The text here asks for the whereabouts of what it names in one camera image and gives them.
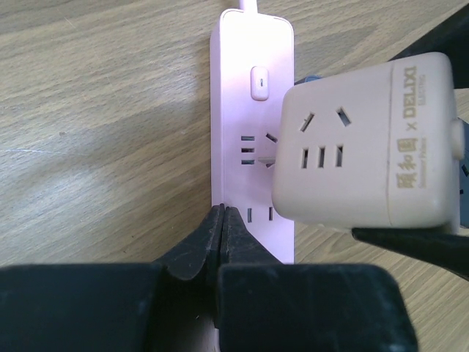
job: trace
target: socket hole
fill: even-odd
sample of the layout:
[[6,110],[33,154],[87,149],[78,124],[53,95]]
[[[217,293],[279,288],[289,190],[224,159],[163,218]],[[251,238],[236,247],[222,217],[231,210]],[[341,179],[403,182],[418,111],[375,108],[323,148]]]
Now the socket hole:
[[309,116],[308,116],[307,118],[305,118],[305,122],[303,123],[303,126],[301,126],[301,128],[300,128],[300,131],[301,131],[301,132],[306,131],[306,129],[308,128],[309,124],[310,124],[311,121],[313,120],[313,117],[314,117],[314,114],[313,114],[313,113],[310,113]]
[[336,166],[342,167],[342,153],[344,152],[344,146],[337,146]]
[[325,147],[320,147],[320,157],[319,157],[319,162],[317,163],[317,167],[320,167],[320,168],[324,167],[324,155],[325,155]]
[[308,148],[303,149],[303,161],[301,162],[301,169],[306,169],[308,166]]
[[347,116],[343,108],[337,110],[337,114],[345,127],[347,127],[351,123],[349,117]]
[[278,142],[278,139],[276,137],[272,136],[270,133],[267,133],[265,136],[267,138],[269,138],[274,143]]

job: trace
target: power button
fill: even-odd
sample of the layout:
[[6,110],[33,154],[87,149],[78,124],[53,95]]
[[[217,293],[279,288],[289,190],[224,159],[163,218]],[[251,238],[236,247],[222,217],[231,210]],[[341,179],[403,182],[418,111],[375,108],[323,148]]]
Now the power button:
[[254,66],[251,70],[251,97],[264,101],[269,98],[269,71],[265,67]]

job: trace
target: white power strip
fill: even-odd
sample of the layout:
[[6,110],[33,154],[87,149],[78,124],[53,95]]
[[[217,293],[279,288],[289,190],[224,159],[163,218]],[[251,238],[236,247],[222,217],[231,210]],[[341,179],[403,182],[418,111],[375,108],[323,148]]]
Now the white power strip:
[[248,231],[283,263],[294,261],[294,223],[273,208],[275,165],[259,158],[275,157],[293,63],[288,21],[251,6],[221,14],[210,38],[212,203],[238,208]]

